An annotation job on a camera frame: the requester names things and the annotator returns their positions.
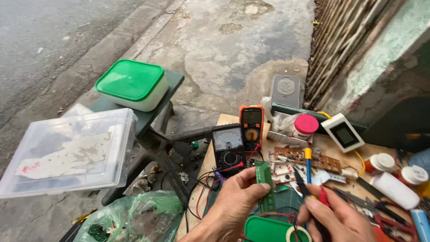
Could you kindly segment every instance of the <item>clear plastic box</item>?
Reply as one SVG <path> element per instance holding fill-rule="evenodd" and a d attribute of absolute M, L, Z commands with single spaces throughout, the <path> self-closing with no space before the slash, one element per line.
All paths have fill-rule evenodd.
<path fill-rule="evenodd" d="M 31 123 L 0 198 L 125 186 L 136 121 L 124 108 Z"/>

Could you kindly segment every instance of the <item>digital display meter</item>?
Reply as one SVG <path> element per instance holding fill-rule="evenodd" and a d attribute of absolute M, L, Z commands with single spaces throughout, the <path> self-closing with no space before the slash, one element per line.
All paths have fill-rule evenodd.
<path fill-rule="evenodd" d="M 341 113 L 321 123 L 343 153 L 364 145 L 363 139 Z"/>
<path fill-rule="evenodd" d="M 257 144 L 260 144 L 260 147 L 262 147 L 261 142 L 264 124 L 263 106 L 260 104 L 240 106 L 239 120 L 243 129 L 243 145 L 245 147 L 245 151 L 254 151 Z"/>
<path fill-rule="evenodd" d="M 227 169 L 241 161 L 246 167 L 245 150 L 243 148 L 242 126 L 227 124 L 212 128 L 212 144 L 214 147 L 216 167 Z M 224 177 L 236 174 L 238 170 L 223 172 Z"/>

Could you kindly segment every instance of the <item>asphalt road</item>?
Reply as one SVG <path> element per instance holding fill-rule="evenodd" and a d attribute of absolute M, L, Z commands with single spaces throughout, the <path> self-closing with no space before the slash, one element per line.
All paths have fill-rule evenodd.
<path fill-rule="evenodd" d="M 145 2 L 0 1 L 0 128 Z"/>

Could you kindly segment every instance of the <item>pink lid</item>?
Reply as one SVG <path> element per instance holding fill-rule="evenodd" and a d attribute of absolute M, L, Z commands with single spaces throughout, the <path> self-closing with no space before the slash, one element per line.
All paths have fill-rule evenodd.
<path fill-rule="evenodd" d="M 302 134 L 315 133 L 318 126 L 318 120 L 309 114 L 301 114 L 294 121 L 294 127 Z"/>

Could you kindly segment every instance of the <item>hand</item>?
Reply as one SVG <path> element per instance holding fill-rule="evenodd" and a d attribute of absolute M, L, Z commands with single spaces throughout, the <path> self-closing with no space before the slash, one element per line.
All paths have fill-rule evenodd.
<path fill-rule="evenodd" d="M 266 183 L 255 184 L 255 177 L 253 167 L 227 179 L 208 214 L 181 241 L 237 241 L 258 199 L 271 189 Z"/>
<path fill-rule="evenodd" d="M 321 187 L 315 185 L 306 187 L 312 195 L 319 197 Z M 324 190 L 331 209 L 308 196 L 305 198 L 305 204 L 300 207 L 297 222 L 302 224 L 309 221 L 311 213 L 329 231 L 332 242 L 376 242 L 372 225 L 336 193 L 326 188 Z M 323 240 L 313 220 L 309 221 L 308 229 L 312 241 Z"/>

